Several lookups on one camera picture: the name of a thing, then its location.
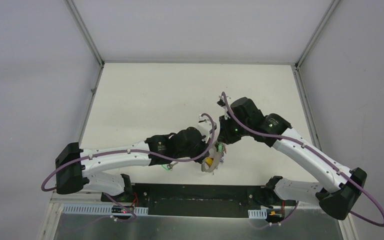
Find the green tag key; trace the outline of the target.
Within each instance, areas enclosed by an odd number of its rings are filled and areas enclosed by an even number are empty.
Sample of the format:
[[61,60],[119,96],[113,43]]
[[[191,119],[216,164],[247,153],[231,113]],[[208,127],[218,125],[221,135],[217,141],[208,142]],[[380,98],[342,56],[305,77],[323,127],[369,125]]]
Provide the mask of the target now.
[[169,163],[169,164],[165,164],[165,165],[162,165],[162,167],[166,170],[166,171],[172,171],[173,168],[178,164],[178,162],[174,162],[174,163]]

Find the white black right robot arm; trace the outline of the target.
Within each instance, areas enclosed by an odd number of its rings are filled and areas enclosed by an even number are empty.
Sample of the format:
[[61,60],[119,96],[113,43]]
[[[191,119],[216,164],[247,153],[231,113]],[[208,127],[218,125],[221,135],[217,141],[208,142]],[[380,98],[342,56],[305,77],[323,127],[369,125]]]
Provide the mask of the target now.
[[367,173],[363,169],[351,169],[333,160],[306,141],[280,115],[263,115],[250,98],[241,97],[229,107],[221,98],[217,104],[225,110],[219,117],[219,142],[230,145],[243,137],[252,137],[288,156],[316,179],[308,182],[273,176],[261,189],[262,205],[298,201],[319,205],[337,220],[347,217],[361,195],[357,186],[365,185]]

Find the yellow tag key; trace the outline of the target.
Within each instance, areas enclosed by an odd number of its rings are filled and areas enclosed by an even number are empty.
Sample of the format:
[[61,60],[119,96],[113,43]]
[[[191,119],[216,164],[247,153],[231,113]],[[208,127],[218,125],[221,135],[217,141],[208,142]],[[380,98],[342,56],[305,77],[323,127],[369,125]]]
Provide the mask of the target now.
[[207,166],[210,167],[210,166],[213,164],[214,159],[213,159],[212,157],[206,157],[206,158],[204,159],[204,162],[205,162],[205,164],[206,164]]

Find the black robot base mount plate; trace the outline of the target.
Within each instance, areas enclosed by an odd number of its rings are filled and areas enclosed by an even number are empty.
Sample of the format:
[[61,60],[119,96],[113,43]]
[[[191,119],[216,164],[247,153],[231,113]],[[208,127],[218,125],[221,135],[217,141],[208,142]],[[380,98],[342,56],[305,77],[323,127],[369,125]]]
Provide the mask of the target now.
[[120,203],[148,209],[152,216],[247,218],[249,210],[282,202],[263,193],[261,186],[136,183],[132,193],[114,197]]

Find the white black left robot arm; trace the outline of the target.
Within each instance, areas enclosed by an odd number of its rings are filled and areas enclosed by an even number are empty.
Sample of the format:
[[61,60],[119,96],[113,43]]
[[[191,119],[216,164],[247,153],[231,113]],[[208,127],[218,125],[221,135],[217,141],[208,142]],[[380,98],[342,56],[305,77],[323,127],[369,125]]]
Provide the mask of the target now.
[[68,195],[87,189],[127,202],[133,195],[129,176],[111,175],[108,170],[173,162],[202,163],[214,136],[215,127],[188,127],[122,147],[81,149],[78,142],[69,143],[55,160],[56,192]]

